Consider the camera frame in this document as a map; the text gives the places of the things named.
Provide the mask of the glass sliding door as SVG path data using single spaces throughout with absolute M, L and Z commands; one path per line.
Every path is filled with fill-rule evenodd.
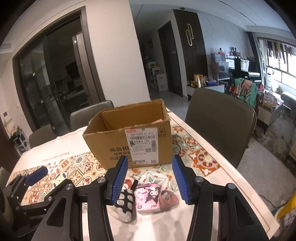
M 48 74 L 44 42 L 31 44 L 14 59 L 16 74 L 33 130 L 50 124 L 57 136 L 69 132 L 53 79 Z

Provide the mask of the pink hair scrunchie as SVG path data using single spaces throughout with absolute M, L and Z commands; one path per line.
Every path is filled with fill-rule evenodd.
M 159 206 L 162 211 L 169 211 L 179 204 L 178 197 L 169 190 L 162 190 L 159 194 Z

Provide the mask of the grey chair left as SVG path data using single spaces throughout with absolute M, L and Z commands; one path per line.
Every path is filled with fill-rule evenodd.
M 36 130 L 29 136 L 30 148 L 40 146 L 44 143 L 54 140 L 57 135 L 54 133 L 52 126 L 47 124 L 42 128 Z

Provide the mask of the pink knitted cloth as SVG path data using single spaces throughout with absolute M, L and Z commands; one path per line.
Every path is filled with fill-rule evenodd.
M 156 120 L 156 121 L 153 121 L 152 123 L 150 123 L 151 125 L 153 125 L 153 124 L 156 124 L 156 123 L 161 123 L 161 122 L 163 122 L 164 120 L 162 120 L 162 119 L 159 119 L 159 120 Z

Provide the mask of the yellow toy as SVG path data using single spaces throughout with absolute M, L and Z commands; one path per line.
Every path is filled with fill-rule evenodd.
M 282 217 L 284 217 L 286 214 L 290 213 L 291 211 L 293 211 L 295 209 L 296 206 L 296 196 L 295 196 L 295 192 L 293 194 L 293 196 L 290 198 L 290 200 L 283 206 L 281 207 L 277 213 L 275 214 L 275 218 L 276 219 L 281 219 Z

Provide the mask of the white black patterned cloth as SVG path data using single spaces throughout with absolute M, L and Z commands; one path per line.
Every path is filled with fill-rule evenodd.
M 123 189 L 120 193 L 119 199 L 109 209 L 109 213 L 115 219 L 123 222 L 130 223 L 137 217 L 136 214 L 136 200 L 135 200 L 135 189 L 137 187 L 138 180 L 134 180 L 132 186 L 128 189 Z

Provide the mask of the dark chair right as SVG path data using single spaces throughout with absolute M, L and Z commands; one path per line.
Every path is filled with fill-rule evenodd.
M 234 168 L 239 166 L 256 125 L 253 108 L 214 90 L 198 88 L 185 123 L 210 143 Z

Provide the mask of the grey chair middle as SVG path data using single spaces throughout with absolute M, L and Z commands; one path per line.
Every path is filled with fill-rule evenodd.
M 71 131 L 88 126 L 90 120 L 102 110 L 114 108 L 113 102 L 110 100 L 102 101 L 94 105 L 79 109 L 70 114 Z

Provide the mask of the white low cabinet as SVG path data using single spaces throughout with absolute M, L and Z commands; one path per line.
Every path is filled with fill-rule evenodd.
M 194 87 L 191 87 L 191 86 L 186 86 L 188 101 L 191 100 L 192 95 L 193 95 L 193 93 L 194 93 L 194 91 L 195 91 L 196 89 L 197 89 L 197 88 L 194 88 Z M 214 90 L 214 91 L 217 91 L 217 92 L 224 93 L 224 92 L 225 92 L 225 84 L 220 83 L 219 85 L 213 85 L 213 86 L 202 87 L 202 89 Z

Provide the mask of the clothes-covered wooden chair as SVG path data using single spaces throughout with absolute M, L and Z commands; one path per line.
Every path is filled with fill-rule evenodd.
M 228 82 L 226 93 L 243 101 L 253 109 L 257 105 L 258 88 L 251 80 L 231 78 Z

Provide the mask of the white storage boxes hallway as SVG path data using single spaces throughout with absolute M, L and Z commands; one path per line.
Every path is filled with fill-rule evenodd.
M 149 86 L 159 92 L 168 90 L 166 74 L 155 61 L 147 62 L 147 77 Z

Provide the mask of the white shelf rack left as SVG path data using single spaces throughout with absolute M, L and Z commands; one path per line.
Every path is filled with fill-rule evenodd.
M 12 136 L 14 147 L 19 156 L 27 152 L 30 149 L 30 144 L 28 138 L 25 136 L 22 130 L 16 131 Z

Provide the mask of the brown cardboard box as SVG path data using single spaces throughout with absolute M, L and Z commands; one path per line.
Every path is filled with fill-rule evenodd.
M 164 121 L 150 124 L 159 119 Z M 173 158 L 170 117 L 161 99 L 100 111 L 83 138 L 104 169 L 121 156 L 129 168 L 169 164 Z

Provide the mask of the grey chair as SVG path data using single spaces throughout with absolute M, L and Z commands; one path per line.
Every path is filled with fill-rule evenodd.
M 54 133 L 52 126 L 47 124 L 42 128 L 36 130 L 29 136 L 30 148 L 40 146 L 44 143 L 54 140 L 57 135 Z
M 102 110 L 114 108 L 113 102 L 110 100 L 102 101 L 94 105 L 79 109 L 70 114 L 71 131 L 88 126 L 90 120 Z

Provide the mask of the pink cartoon tissue pack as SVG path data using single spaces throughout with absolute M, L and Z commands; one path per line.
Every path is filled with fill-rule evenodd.
M 140 214 L 160 212 L 158 184 L 137 185 L 136 208 Z

